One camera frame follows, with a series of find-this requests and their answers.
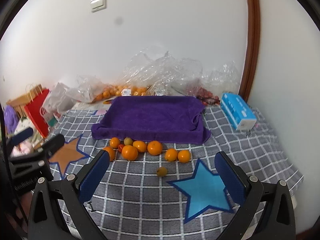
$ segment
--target red cherry tomato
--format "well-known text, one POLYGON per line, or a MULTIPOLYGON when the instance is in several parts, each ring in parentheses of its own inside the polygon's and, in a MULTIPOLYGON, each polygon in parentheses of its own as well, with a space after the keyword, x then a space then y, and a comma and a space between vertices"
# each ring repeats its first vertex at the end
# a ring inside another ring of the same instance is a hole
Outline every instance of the red cherry tomato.
POLYGON ((122 152, 122 149, 125 145, 124 144, 119 144, 118 145, 118 152, 122 152))

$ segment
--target purple fluffy object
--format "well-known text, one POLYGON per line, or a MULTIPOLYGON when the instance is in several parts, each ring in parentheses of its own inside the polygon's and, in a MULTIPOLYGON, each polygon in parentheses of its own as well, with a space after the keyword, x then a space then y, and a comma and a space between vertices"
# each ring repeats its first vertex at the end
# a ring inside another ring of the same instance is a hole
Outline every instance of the purple fluffy object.
POLYGON ((19 118, 12 106, 6 106, 4 110, 4 123, 7 128, 7 132, 9 134, 14 133, 14 130, 19 123, 19 118))

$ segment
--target white wall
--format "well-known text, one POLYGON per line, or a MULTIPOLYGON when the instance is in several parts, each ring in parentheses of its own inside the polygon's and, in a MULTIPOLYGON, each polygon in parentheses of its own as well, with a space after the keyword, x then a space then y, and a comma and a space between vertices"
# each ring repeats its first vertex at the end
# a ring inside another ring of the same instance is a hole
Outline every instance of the white wall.
POLYGON ((107 0, 91 13, 90 0, 29 0, 0 41, 0 101, 28 83, 73 84, 76 74, 112 82, 131 57, 162 45, 176 58, 210 70, 234 60, 242 73, 246 0, 107 0))
POLYGON ((261 44, 249 104, 276 129, 304 174, 296 195, 297 232, 320 215, 320 32, 297 0, 260 0, 261 44))

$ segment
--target red paper bag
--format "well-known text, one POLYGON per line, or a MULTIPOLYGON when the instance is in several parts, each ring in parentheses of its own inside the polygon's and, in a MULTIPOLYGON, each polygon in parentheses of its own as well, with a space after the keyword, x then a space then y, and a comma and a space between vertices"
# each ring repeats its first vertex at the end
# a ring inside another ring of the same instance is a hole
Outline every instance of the red paper bag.
POLYGON ((30 120, 33 122, 39 133, 43 138, 48 136, 48 124, 45 122, 40 114, 40 108, 49 94, 49 89, 42 90, 41 94, 38 94, 29 104, 24 106, 24 110, 30 120))

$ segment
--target tissue box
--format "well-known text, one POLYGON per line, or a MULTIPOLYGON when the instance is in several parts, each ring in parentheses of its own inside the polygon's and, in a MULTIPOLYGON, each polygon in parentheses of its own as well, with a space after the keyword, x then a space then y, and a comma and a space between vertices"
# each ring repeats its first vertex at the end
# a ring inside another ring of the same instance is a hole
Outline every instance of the tissue box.
POLYGON ((221 97, 221 109, 236 130, 250 130, 257 118, 239 95, 224 93, 221 97))

